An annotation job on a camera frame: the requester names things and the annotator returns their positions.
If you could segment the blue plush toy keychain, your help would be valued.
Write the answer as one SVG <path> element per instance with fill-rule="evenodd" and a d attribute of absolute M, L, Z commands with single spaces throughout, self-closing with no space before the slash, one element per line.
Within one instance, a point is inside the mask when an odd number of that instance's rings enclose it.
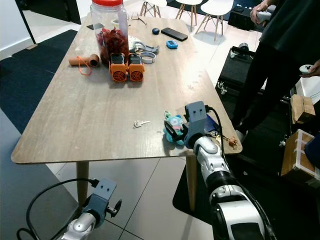
<path fill-rule="evenodd" d="M 180 114 L 177 114 L 177 115 L 171 114 L 171 112 L 169 112 L 168 110 L 164 111 L 164 116 L 165 116 L 165 119 L 163 121 L 163 124 L 164 124 L 164 136 L 166 140 L 178 146 L 184 146 L 185 144 L 183 141 L 172 141 L 172 124 L 174 123 L 180 124 L 181 122 L 183 122 L 184 118 Z"/>

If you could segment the white handheld controller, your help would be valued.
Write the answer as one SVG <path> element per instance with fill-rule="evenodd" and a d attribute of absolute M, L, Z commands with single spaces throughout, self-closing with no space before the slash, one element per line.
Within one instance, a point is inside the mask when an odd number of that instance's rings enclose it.
<path fill-rule="evenodd" d="M 308 75 L 311 73 L 311 68 L 313 67 L 313 64 L 304 64 L 298 68 L 298 71 L 301 75 Z"/>

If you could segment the grey handheld controller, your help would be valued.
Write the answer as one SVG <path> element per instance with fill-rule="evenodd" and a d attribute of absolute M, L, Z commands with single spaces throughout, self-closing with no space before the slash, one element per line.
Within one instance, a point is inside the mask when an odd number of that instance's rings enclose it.
<path fill-rule="evenodd" d="M 269 11 L 256 12 L 256 18 L 257 18 L 258 25 L 260 25 L 263 22 L 266 22 L 267 20 L 270 20 L 271 17 L 272 17 L 272 13 Z"/>

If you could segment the person's hand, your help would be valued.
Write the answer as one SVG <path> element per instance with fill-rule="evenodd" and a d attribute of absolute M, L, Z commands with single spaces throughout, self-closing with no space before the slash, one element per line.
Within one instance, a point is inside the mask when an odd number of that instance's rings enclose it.
<path fill-rule="evenodd" d="M 310 78 L 320 76 L 320 59 L 318 59 L 313 65 L 306 65 L 306 71 L 302 71 L 300 77 Z"/>
<path fill-rule="evenodd" d="M 256 25 L 258 24 L 258 19 L 256 16 L 257 12 L 261 12 L 261 11 L 269 11 L 270 7 L 276 5 L 278 3 L 278 0 L 263 0 L 263 2 L 259 3 L 258 5 L 256 5 L 255 7 L 252 8 L 251 12 L 250 12 L 250 18 L 251 20 L 256 23 Z"/>

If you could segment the small orange toy figure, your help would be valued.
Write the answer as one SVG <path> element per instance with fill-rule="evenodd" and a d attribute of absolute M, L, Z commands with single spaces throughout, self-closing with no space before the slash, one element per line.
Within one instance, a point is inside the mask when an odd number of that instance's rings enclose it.
<path fill-rule="evenodd" d="M 225 136 L 224 139 L 226 140 L 227 144 L 233 149 L 237 149 L 238 145 L 240 144 L 237 137 L 226 137 Z"/>

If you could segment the black carrying case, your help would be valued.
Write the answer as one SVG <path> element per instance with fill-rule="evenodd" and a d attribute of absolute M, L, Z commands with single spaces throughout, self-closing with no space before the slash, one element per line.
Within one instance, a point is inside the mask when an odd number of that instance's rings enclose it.
<path fill-rule="evenodd" d="M 230 48 L 221 73 L 215 83 L 215 89 L 219 95 L 224 95 L 229 90 L 234 95 L 240 93 L 246 82 L 247 73 L 254 55 L 254 51 L 250 50 L 247 43 L 241 43 Z"/>

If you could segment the orange and black fan unit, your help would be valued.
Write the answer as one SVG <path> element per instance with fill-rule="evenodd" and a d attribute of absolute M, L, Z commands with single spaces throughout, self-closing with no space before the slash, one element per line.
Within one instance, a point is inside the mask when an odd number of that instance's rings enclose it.
<path fill-rule="evenodd" d="M 128 55 L 128 75 L 131 82 L 143 82 L 145 71 L 146 69 L 140 55 Z"/>
<path fill-rule="evenodd" d="M 126 82 L 126 80 L 128 80 L 126 55 L 122 53 L 112 53 L 109 60 L 109 71 L 114 82 Z"/>

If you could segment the wooden dining table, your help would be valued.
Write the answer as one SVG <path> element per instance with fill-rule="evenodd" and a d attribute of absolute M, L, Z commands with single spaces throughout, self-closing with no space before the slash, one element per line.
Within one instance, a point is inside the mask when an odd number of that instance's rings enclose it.
<path fill-rule="evenodd" d="M 189 203 L 194 210 L 197 161 L 192 151 L 166 142 L 164 112 L 183 114 L 185 105 L 203 101 L 217 111 L 223 135 L 237 135 L 194 41 L 189 38 L 177 49 L 167 49 L 169 37 L 151 32 L 171 28 L 187 34 L 185 21 L 157 17 L 130 21 L 130 35 L 161 48 L 155 62 L 145 67 L 142 82 L 114 82 L 104 66 L 95 67 L 90 75 L 69 66 L 71 57 L 98 54 L 96 36 L 88 28 L 91 22 L 89 17 L 83 20 L 16 144 L 12 162 L 74 162 L 78 176 L 87 176 L 89 162 L 185 156 Z M 150 123 L 134 128 L 134 121 Z"/>

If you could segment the grey and white hand tool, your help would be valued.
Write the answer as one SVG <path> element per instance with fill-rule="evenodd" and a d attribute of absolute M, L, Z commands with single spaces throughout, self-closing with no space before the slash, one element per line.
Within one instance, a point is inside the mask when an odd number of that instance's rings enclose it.
<path fill-rule="evenodd" d="M 128 37 L 128 49 L 131 54 L 137 54 L 144 64 L 153 64 L 160 52 L 160 46 L 151 46 L 134 36 Z"/>

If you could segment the black smartphone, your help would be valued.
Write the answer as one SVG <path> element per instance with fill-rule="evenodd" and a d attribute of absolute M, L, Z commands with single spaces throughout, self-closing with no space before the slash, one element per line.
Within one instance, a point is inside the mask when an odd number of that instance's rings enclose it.
<path fill-rule="evenodd" d="M 165 27 L 164 29 L 160 30 L 160 32 L 163 35 L 166 35 L 168 37 L 171 37 L 172 39 L 176 39 L 176 41 L 186 41 L 188 39 L 188 35 L 184 34 L 182 32 L 179 32 L 178 30 L 174 30 L 170 27 Z"/>

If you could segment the wooden crate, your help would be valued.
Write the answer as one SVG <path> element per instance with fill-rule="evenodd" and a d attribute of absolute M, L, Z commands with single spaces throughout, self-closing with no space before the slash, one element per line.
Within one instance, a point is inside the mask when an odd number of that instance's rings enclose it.
<path fill-rule="evenodd" d="M 313 138 L 313 135 L 299 129 L 286 140 L 280 176 L 298 185 L 320 189 L 320 168 L 310 162 L 305 152 Z"/>

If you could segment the black equipment box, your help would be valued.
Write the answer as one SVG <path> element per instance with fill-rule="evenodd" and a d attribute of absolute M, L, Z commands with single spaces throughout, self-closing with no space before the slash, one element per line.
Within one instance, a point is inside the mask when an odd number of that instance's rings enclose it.
<path fill-rule="evenodd" d="M 262 23 L 254 23 L 250 18 L 251 7 L 236 4 L 230 11 L 228 25 L 241 30 L 254 30 L 261 32 L 264 27 Z"/>

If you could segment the white chair with wooden legs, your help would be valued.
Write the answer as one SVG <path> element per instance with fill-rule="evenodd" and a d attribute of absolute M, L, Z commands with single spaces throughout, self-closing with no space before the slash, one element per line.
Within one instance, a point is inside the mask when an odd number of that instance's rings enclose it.
<path fill-rule="evenodd" d="M 162 18 L 160 9 L 167 6 L 167 0 L 142 0 L 139 16 L 151 14 L 153 18 Z"/>
<path fill-rule="evenodd" d="M 180 3 L 178 7 L 178 12 L 176 14 L 176 19 L 182 18 L 183 14 L 187 12 L 189 16 L 189 25 L 190 27 L 194 27 L 198 25 L 198 13 L 197 7 L 202 3 L 202 0 L 176 0 L 176 2 Z"/>
<path fill-rule="evenodd" d="M 195 30 L 194 35 L 202 29 L 206 29 L 206 25 L 210 20 L 215 19 L 215 31 L 214 31 L 214 41 L 217 40 L 217 32 L 220 30 L 220 35 L 224 36 L 224 15 L 228 14 L 231 9 L 233 9 L 234 0 L 208 0 L 204 2 L 200 9 L 205 13 L 205 17 Z"/>

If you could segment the white plastic container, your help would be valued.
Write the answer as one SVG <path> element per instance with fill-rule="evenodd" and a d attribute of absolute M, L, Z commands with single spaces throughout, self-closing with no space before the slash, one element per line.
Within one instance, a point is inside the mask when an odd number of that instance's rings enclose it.
<path fill-rule="evenodd" d="M 315 105 L 320 101 L 320 76 L 301 77 L 295 84 L 295 93 L 311 98 Z"/>

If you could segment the dark blue carpet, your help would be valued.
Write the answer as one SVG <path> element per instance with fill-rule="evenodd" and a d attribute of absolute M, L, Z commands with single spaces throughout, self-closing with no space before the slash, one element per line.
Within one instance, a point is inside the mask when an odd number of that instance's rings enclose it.
<path fill-rule="evenodd" d="M 67 30 L 0 61 L 0 109 L 23 133 L 77 30 Z"/>

